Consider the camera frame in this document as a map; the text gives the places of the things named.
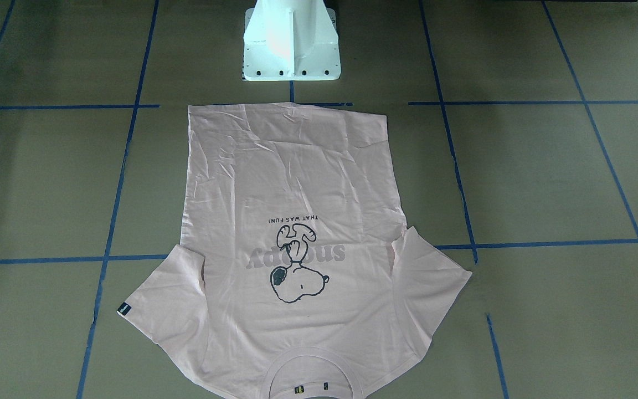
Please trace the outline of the pink Snoopy t-shirt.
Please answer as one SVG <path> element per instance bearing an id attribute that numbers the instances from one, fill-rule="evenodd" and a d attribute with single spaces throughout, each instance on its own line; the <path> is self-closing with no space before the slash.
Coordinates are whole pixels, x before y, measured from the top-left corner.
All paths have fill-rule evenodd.
<path id="1" fill-rule="evenodd" d="M 385 116 L 190 106 L 180 242 L 118 312 L 218 396 L 365 398 L 470 277 L 407 226 Z"/>

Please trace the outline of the white metal mount base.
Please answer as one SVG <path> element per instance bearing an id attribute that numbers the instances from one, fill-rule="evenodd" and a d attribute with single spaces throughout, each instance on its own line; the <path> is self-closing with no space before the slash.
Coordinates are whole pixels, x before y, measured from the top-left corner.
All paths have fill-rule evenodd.
<path id="1" fill-rule="evenodd" d="M 245 11 L 243 79 L 339 79 L 336 13 L 324 1 L 257 1 Z"/>

